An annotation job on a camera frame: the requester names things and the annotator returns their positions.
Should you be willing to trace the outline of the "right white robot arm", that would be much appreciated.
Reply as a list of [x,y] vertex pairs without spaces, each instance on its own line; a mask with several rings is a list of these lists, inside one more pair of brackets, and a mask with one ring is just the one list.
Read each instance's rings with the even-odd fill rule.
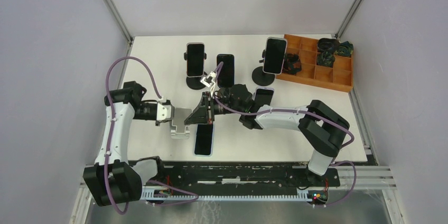
[[350,124],[328,105],[312,100],[309,105],[281,108],[255,102],[246,85],[202,93],[199,104],[184,120],[185,125],[212,124],[217,115],[238,114],[248,129],[286,129],[301,132],[314,148],[305,171],[308,184],[318,186],[326,180],[326,172],[347,146],[344,141]]

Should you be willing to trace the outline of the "black smartphone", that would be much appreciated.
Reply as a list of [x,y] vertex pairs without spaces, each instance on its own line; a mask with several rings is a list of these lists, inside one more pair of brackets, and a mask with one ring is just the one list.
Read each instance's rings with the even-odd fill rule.
[[217,65],[223,62],[221,71],[217,78],[220,88],[229,88],[235,84],[235,57],[233,54],[217,55]]

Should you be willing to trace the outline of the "silver folding phone stand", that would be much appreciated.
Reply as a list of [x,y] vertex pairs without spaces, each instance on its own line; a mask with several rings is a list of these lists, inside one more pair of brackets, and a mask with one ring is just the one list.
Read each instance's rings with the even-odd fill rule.
[[170,136],[172,139],[188,139],[189,126],[184,121],[190,116],[192,109],[174,108],[173,119],[170,121]]

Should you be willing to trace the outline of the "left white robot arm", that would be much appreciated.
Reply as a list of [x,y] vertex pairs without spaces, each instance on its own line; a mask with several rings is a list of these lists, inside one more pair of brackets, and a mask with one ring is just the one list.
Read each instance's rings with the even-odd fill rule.
[[137,201],[147,181],[157,186],[166,179],[158,156],[143,158],[134,165],[128,161],[132,121],[150,120],[158,126],[174,117],[174,107],[169,100],[146,102],[143,100],[146,92],[136,81],[128,81],[121,89],[105,96],[104,138],[94,165],[83,172],[85,184],[99,206]]

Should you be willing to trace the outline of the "smartphone lying near right arm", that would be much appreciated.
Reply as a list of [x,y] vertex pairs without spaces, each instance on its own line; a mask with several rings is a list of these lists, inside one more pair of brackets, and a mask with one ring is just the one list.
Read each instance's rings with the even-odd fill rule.
[[274,89],[269,87],[257,87],[253,94],[254,104],[251,108],[252,113],[259,113],[264,105],[270,106],[274,95]]

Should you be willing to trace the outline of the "light blue smartphone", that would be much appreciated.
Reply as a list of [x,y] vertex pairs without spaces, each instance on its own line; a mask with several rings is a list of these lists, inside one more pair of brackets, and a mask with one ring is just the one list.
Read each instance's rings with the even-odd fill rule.
[[194,154],[210,156],[212,154],[214,125],[198,125],[195,137]]

